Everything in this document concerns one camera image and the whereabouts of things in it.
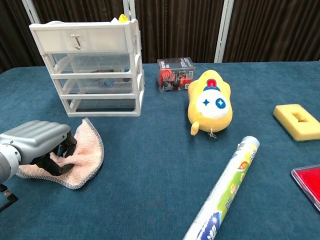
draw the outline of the clear plastic drawer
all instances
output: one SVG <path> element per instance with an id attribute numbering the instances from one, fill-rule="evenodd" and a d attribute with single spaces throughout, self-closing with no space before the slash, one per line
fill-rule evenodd
<path id="1" fill-rule="evenodd" d="M 74 99 L 67 100 L 75 112 L 133 112 L 135 99 Z"/>
<path id="2" fill-rule="evenodd" d="M 128 53 L 55 53 L 51 55 L 55 74 L 128 72 Z"/>
<path id="3" fill-rule="evenodd" d="M 132 78 L 75 78 L 58 80 L 62 94 L 130 94 Z"/>

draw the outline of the cylindrical tube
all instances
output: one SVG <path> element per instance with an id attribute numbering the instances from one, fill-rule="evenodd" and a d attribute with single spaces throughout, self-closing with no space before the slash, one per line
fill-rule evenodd
<path id="1" fill-rule="evenodd" d="M 242 139 L 183 240 L 213 240 L 216 237 L 259 146 L 253 136 Z"/>

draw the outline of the black curtain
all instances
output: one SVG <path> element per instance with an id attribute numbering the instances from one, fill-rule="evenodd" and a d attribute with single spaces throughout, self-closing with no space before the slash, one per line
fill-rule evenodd
<path id="1" fill-rule="evenodd" d="M 319 0 L 234 0 L 224 62 L 319 59 Z"/>
<path id="2" fill-rule="evenodd" d="M 122 0 L 33 0 L 42 24 L 109 22 L 124 13 Z"/>
<path id="3" fill-rule="evenodd" d="M 21 0 L 0 0 L 0 74 L 15 67 L 44 65 Z"/>
<path id="4" fill-rule="evenodd" d="M 223 0 L 135 0 L 141 30 L 142 60 L 215 58 Z"/>

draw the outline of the drawer handle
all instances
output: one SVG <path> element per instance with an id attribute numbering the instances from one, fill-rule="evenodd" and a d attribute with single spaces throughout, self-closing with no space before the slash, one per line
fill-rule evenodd
<path id="1" fill-rule="evenodd" d="M 79 39 L 78 39 L 79 35 L 78 34 L 77 35 L 71 34 L 71 37 L 75 38 L 76 42 L 78 43 L 78 46 L 76 46 L 75 48 L 80 50 L 81 49 L 81 45 L 80 45 L 80 42 L 79 42 Z"/>

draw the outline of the blue felt surface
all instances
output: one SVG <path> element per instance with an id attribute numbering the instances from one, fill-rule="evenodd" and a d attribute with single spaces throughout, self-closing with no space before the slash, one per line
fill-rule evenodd
<path id="1" fill-rule="evenodd" d="M 273 110 L 298 103 L 320 120 L 320 62 L 196 64 L 197 78 L 214 69 L 231 87 L 233 119 L 219 140 L 191 136 L 187 92 L 159 92 L 157 65 L 143 67 L 140 117 L 89 118 L 105 147 L 97 176 L 79 190 L 14 176 L 6 185 L 19 200 L 0 213 L 1 240 L 182 239 L 248 135 L 260 148 L 215 239 L 319 238 L 320 214 L 290 171 L 319 164 L 320 141 L 292 141 Z M 0 132 L 34 119 L 74 132 L 82 121 L 67 117 L 44 67 L 1 74 L 0 99 Z"/>

